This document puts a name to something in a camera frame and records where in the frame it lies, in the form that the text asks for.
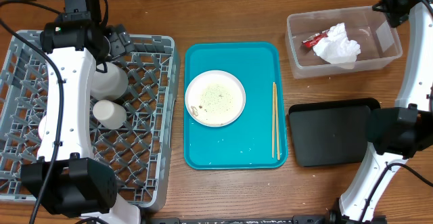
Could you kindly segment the grey round bowl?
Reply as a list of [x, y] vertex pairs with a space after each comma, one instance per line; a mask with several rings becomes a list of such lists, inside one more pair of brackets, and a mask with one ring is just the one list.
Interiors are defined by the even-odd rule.
[[90, 94], [97, 100], [114, 101], [125, 93], [129, 81], [123, 69], [113, 63], [106, 65], [106, 73], [94, 73]]

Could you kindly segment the white paper cup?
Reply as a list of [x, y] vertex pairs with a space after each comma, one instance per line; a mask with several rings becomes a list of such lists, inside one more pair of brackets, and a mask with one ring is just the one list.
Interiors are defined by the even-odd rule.
[[109, 100], [100, 100], [93, 106], [94, 117], [107, 129], [119, 129], [127, 120], [126, 110]]

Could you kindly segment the large white plate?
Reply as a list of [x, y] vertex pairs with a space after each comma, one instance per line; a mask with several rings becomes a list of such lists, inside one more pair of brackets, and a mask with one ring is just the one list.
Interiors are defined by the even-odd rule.
[[185, 91], [188, 114], [207, 127], [224, 127], [237, 120], [246, 106], [246, 91], [238, 78], [222, 70], [197, 75]]

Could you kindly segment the small white round plate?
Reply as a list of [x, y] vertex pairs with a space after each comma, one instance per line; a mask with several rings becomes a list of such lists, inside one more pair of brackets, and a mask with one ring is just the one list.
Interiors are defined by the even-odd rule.
[[42, 117], [38, 125], [38, 136], [40, 139], [43, 139], [45, 133], [45, 125], [46, 125], [46, 116]]

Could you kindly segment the red sauce packet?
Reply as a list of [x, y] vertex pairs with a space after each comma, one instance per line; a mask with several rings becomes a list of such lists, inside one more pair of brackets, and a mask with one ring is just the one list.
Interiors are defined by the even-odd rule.
[[311, 49], [311, 48], [313, 48], [316, 44], [318, 44], [318, 42], [319, 42], [321, 39], [327, 37], [327, 33], [328, 33], [328, 30], [324, 30], [324, 31], [322, 31], [322, 32], [315, 33], [315, 34], [311, 35], [309, 38], [305, 39], [305, 40], [302, 42], [302, 45], [303, 45], [304, 47], [306, 47], [307, 49]]

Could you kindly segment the white napkin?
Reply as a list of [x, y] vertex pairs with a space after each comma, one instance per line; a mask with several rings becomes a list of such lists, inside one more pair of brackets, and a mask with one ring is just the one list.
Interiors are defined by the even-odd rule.
[[353, 69], [357, 56], [361, 53], [361, 46], [348, 38], [345, 23], [332, 26], [325, 33], [326, 37], [313, 46], [314, 53], [329, 64]]

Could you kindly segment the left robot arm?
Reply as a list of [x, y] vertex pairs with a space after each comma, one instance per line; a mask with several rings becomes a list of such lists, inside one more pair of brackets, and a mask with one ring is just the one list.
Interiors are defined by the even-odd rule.
[[37, 160], [21, 168], [25, 188], [53, 215], [80, 222], [139, 223], [140, 209], [118, 193], [114, 171], [94, 158], [89, 133], [93, 76], [134, 50], [124, 26], [108, 25], [106, 0], [64, 0], [45, 25], [38, 53], [48, 71], [45, 126]]

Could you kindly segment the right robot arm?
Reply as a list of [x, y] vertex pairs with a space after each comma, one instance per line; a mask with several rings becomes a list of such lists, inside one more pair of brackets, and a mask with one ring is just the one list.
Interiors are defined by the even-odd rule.
[[432, 145], [432, 0], [380, 0], [372, 9], [393, 28], [410, 24], [405, 76], [394, 106], [371, 113], [363, 161], [326, 223], [385, 223], [373, 214], [388, 184]]

